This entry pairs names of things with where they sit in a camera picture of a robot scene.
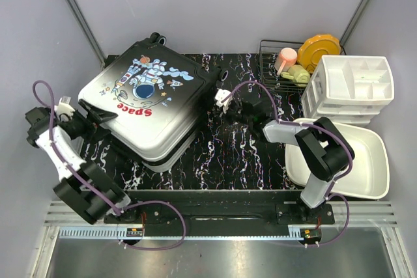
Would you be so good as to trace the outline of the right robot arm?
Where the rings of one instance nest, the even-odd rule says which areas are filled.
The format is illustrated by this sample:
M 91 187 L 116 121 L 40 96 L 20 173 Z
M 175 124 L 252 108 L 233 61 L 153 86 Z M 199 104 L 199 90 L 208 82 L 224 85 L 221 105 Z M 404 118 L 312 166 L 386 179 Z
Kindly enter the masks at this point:
M 319 118 L 304 124 L 278 122 L 248 102 L 232 100 L 223 109 L 229 122 L 247 125 L 250 133 L 267 143 L 297 146 L 310 170 L 308 182 L 296 204 L 290 205 L 288 218 L 302 223 L 317 219 L 329 196 L 336 178 L 344 170 L 352 169 L 355 153 L 329 118 Z

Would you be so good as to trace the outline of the white black space suitcase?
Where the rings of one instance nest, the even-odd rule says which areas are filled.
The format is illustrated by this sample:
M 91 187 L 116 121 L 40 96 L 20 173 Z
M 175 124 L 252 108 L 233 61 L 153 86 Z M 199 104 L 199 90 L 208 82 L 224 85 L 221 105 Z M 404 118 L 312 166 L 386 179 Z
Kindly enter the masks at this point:
M 130 158 L 160 173 L 168 171 L 195 139 L 215 95 L 228 77 L 166 47 L 157 32 L 134 43 L 78 94 L 99 125 Z

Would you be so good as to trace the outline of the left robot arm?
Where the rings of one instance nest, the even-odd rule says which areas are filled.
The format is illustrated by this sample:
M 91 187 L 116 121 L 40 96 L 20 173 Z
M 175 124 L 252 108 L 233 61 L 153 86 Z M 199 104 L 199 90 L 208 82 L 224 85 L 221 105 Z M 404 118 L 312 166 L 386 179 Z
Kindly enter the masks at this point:
M 92 225 L 109 214 L 118 215 L 126 223 L 136 222 L 141 214 L 139 205 L 103 169 L 81 158 L 72 146 L 78 137 L 84 141 L 96 137 L 100 123 L 117 114 L 82 101 L 81 106 L 87 110 L 84 117 L 70 101 L 63 96 L 54 110 L 36 107 L 25 114 L 30 124 L 28 143 L 42 149 L 57 169 L 59 183 L 53 188 L 56 196 Z

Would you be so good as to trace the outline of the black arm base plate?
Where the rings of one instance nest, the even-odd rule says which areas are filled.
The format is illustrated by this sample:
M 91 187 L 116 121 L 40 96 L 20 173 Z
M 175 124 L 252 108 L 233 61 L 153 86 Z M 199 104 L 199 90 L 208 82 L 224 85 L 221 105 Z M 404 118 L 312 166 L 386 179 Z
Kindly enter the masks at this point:
M 139 190 L 132 202 L 164 201 L 185 220 L 255 220 L 277 224 L 333 225 L 330 204 L 308 209 L 297 190 Z

